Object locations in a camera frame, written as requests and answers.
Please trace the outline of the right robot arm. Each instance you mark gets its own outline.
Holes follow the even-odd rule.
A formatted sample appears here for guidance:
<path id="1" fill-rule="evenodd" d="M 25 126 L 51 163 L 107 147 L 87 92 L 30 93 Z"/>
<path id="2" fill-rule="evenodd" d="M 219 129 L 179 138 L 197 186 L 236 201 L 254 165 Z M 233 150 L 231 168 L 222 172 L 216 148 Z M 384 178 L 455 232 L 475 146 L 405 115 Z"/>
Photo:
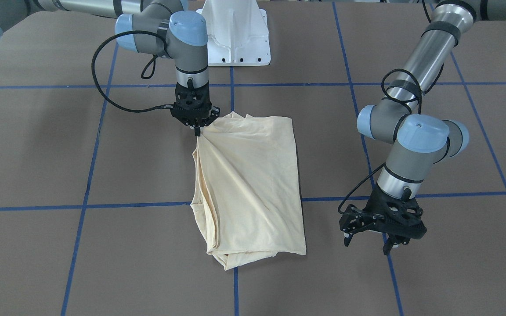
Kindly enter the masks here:
<path id="1" fill-rule="evenodd" d="M 114 18 L 116 40 L 126 50 L 175 62 L 175 101 L 161 105 L 171 116 L 201 136 L 203 127 L 220 114 L 209 88 L 208 36 L 203 16 L 188 9 L 186 0 L 0 0 L 0 37 L 36 12 L 82 12 Z"/>

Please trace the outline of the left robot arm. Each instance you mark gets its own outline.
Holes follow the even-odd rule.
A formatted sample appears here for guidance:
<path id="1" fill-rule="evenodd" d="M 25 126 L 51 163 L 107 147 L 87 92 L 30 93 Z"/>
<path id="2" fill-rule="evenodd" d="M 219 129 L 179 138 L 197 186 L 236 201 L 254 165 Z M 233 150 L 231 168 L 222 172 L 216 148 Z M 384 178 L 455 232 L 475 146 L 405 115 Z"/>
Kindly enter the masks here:
<path id="1" fill-rule="evenodd" d="M 339 228 L 344 245 L 365 231 L 386 234 L 385 255 L 427 232 L 416 194 L 432 166 L 454 157 L 468 145 L 468 129 L 456 120 L 423 114 L 423 98 L 438 81 L 444 62 L 462 34 L 476 22 L 506 21 L 506 0 L 442 0 L 426 12 L 428 26 L 402 68 L 381 81 L 383 98 L 362 108 L 357 129 L 362 136 L 392 145 L 364 208 L 341 202 Z"/>

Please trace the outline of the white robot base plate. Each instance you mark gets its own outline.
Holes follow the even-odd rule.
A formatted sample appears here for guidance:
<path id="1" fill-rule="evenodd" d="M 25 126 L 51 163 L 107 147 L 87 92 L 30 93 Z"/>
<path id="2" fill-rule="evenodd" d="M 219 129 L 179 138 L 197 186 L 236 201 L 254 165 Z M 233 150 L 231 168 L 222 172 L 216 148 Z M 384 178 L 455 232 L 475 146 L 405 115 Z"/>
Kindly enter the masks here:
<path id="1" fill-rule="evenodd" d="M 206 0 L 197 13 L 206 21 L 210 67 L 271 63 L 267 12 L 255 0 Z"/>

